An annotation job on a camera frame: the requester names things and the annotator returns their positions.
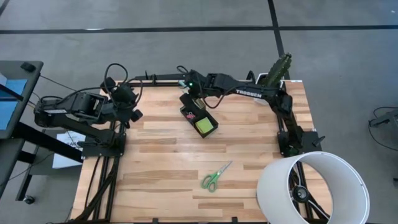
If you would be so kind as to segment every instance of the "green scissors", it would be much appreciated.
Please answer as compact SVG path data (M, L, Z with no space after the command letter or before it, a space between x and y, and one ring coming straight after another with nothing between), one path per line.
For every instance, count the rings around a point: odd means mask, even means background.
M229 161L225 164L219 171L215 172L214 174L207 175L201 182L200 186L203 189L208 189L209 192L213 193L217 189L217 180L220 175L226 170L229 165L231 165L232 161Z

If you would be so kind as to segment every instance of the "concrete floor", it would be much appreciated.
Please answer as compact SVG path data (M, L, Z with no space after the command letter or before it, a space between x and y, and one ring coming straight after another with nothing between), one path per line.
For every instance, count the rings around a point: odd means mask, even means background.
M280 26L398 24L396 1L277 0L275 8ZM271 24L265 0L10 0L0 16L0 30ZM368 221L396 223L398 189L392 178L398 176L398 152L378 146L367 125L374 108L398 105L398 30L281 35L285 51L293 54L291 79L304 81L315 127L326 136L323 149L346 159L361 174L371 197ZM145 70L174 72L175 66L184 65L244 78L249 70L268 71L277 57L273 31L0 35L0 60L41 60L43 75L76 89L99 85L111 62L125 65L131 77ZM117 69L111 75L123 76ZM43 79L35 92L69 93ZM22 121L34 126L30 108ZM398 148L390 127L373 132ZM17 163L13 175L25 168ZM10 181L0 200L0 223L64 221L79 174L76 167L59 175L35 176L28 189L37 197L33 205L14 201L22 177Z

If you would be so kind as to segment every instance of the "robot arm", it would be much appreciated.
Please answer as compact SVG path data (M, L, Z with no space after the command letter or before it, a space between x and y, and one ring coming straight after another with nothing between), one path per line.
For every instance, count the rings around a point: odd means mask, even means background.
M34 109L35 123L44 128L62 127L88 136L101 146L112 146L117 134L112 129L96 129L91 124L120 121L129 128L129 120L137 121L142 113L133 110L138 95L128 85L116 86L108 78L109 94L106 96L89 92L76 92L64 99L41 99Z
M220 98L230 94L266 100L272 111L284 120L289 133L289 144L297 149L303 147L303 129L295 120L292 111L293 99L285 90L238 81L222 73L210 73L204 77L194 70L185 75L184 84L189 87L188 93L193 100L209 96Z

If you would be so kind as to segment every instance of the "wooden table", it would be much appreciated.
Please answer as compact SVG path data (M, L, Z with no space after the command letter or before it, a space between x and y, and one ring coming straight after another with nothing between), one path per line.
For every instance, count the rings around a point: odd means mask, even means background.
M303 83L287 81L286 85L294 99L298 124L304 130L313 129ZM210 110L220 125L202 139L180 114L181 94L177 87L144 88L137 107L144 116L131 123L126 132L111 221L151 222L159 218L160 222L230 222L231 217L238 217L240 222L264 222L256 187L263 168L282 158L276 115L252 98L230 95ZM208 101L214 105L218 99ZM83 163L72 218L83 210L95 161L89 158ZM233 163L220 177L217 191L201 189L202 178L228 161ZM90 198L97 190L100 169L98 166ZM309 190L330 213L326 184L309 166L304 165L304 170ZM100 218L104 217L107 197L105 193Z

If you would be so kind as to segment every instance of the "sticker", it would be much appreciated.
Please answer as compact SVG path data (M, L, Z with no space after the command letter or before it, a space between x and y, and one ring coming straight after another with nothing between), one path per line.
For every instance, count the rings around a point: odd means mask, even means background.
M56 114L56 113L67 113L66 110L46 110L45 112L49 114Z

